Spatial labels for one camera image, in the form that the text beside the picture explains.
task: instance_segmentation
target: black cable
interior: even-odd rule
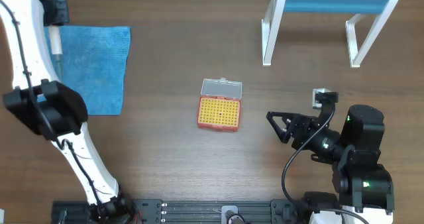
[[[359,219],[364,224],[369,224],[369,222],[367,222],[367,220],[365,220],[365,218],[359,216],[358,214],[356,214],[354,212],[348,211],[348,210],[344,210],[344,209],[333,209],[333,208],[321,208],[319,211],[334,211],[335,213],[342,213],[342,214],[350,215],[350,216],[353,216],[353,217]]]
[[[15,26],[15,30],[16,30],[16,36],[18,39],[18,45],[19,45],[19,52],[21,54],[21,60],[22,60],[22,66],[24,68],[24,74],[26,77],[26,82],[28,83],[28,90],[29,90],[29,96],[30,96],[30,102],[32,103],[32,105],[34,106],[34,108],[36,109],[36,112],[38,113],[38,116],[40,117],[41,121],[44,123],[45,127],[49,130],[51,137],[53,138],[53,141],[58,145],[58,147],[63,150],[65,147],[65,143],[68,145],[69,150],[72,153],[72,156],[74,157],[75,162],[78,165],[78,168],[80,168],[81,172],[84,174],[84,176],[87,178],[88,183],[91,187],[91,189],[93,190],[93,195],[95,197],[95,200],[97,202],[97,206],[101,207],[102,203],[99,199],[99,196],[97,195],[96,189],[93,185],[93,180],[91,180],[91,178],[89,177],[89,175],[87,174],[87,172],[84,170],[84,168],[82,167],[80,161],[78,160],[77,154],[74,151],[74,148],[72,146],[72,143],[70,141],[68,141],[67,139],[64,139],[62,141],[62,143],[59,142],[58,139],[58,135],[56,134],[56,132],[54,132],[52,126],[50,125],[50,122],[48,121],[46,115],[42,112],[42,109],[40,107],[40,104],[38,104],[36,97],[35,97],[35,93],[34,93],[34,88],[32,87],[31,84],[31,78],[30,78],[30,72],[28,71],[28,66],[26,65],[26,61],[25,61],[25,55],[24,55],[24,49],[23,49],[23,45],[22,45],[22,38],[21,38],[21,33],[19,32],[19,22],[16,20],[12,10],[10,10],[10,8],[6,5],[5,2],[3,2],[3,0],[0,0],[0,4],[2,4],[2,6],[4,6],[4,8],[6,9],[6,11],[9,13],[10,17],[12,18],[12,23]]]
[[[283,192],[284,192],[284,195],[286,196],[286,198],[294,205],[298,205],[298,204],[297,204],[296,201],[293,200],[293,198],[289,195],[289,193],[287,192],[287,189],[286,189],[285,180],[286,180],[287,170],[290,167],[290,164],[292,164],[293,160],[296,158],[296,156],[307,146],[309,141],[311,141],[311,139],[313,139],[313,137],[315,137],[315,135],[318,135],[318,133],[321,132],[321,130],[323,130],[328,125],[328,123],[330,123],[331,119],[333,118],[335,111],[336,111],[336,106],[335,106],[335,104],[333,104],[330,117],[324,122],[324,124],[321,125],[321,127],[319,127],[319,129],[315,133],[313,133],[313,135],[311,135],[302,144],[302,146],[300,146],[300,148],[298,148],[296,150],[296,152],[294,152],[294,154],[291,156],[291,158],[288,160],[286,166],[284,167],[284,171],[283,171],[283,174],[281,176],[281,186],[283,188]]]
[[[286,189],[286,184],[285,184],[285,180],[286,180],[286,174],[287,174],[287,170],[290,166],[290,164],[292,164],[293,160],[296,158],[296,156],[307,146],[307,144],[309,143],[309,141],[311,141],[313,139],[313,137],[315,137],[315,135],[318,135],[331,121],[331,119],[334,116],[334,113],[336,111],[336,106],[333,103],[332,107],[331,107],[331,114],[330,117],[321,125],[321,127],[319,127],[319,129],[313,133],[313,135],[311,135],[301,146],[300,148],[298,148],[296,150],[296,152],[294,152],[294,154],[291,156],[291,158],[289,159],[289,161],[287,162],[286,166],[284,167],[284,171],[281,177],[281,185],[283,188],[283,192],[284,195],[286,196],[286,198],[294,205],[296,206],[300,206],[300,208],[306,208],[306,209],[311,209],[310,207],[308,207],[306,204],[304,205],[299,205],[298,202],[294,201],[293,198],[289,195],[289,193],[287,192]],[[361,222],[363,222],[364,224],[369,224],[363,217],[359,216],[358,214],[351,212],[351,211],[347,211],[347,210],[343,210],[343,209],[326,209],[326,208],[322,208],[322,209],[314,209],[315,210],[319,210],[319,211],[334,211],[335,213],[344,213],[346,215],[350,215],[353,216],[359,220],[361,220]]]

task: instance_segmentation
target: wooden table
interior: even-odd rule
[[[419,223],[424,196],[424,6],[400,0],[360,69],[349,67],[344,22],[350,15],[286,15],[271,67],[262,67],[260,20],[269,0],[68,0],[72,25],[132,26],[122,115],[90,117],[106,167],[135,198],[283,198],[281,173],[294,150],[281,144],[267,111],[317,115],[313,88],[340,92],[331,127],[351,105],[385,115],[380,162],[395,185],[396,223]],[[357,25],[363,41],[372,19]],[[0,92],[11,90],[1,33]],[[198,129],[203,78],[243,83],[237,133]],[[7,223],[47,223],[53,200],[84,200],[60,153],[0,107],[0,208]],[[293,163],[287,187],[333,192],[331,167]]]

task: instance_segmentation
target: transparent lid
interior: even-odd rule
[[[227,81],[225,78],[220,80],[205,78],[201,87],[201,95],[241,99],[241,87],[241,82]]]

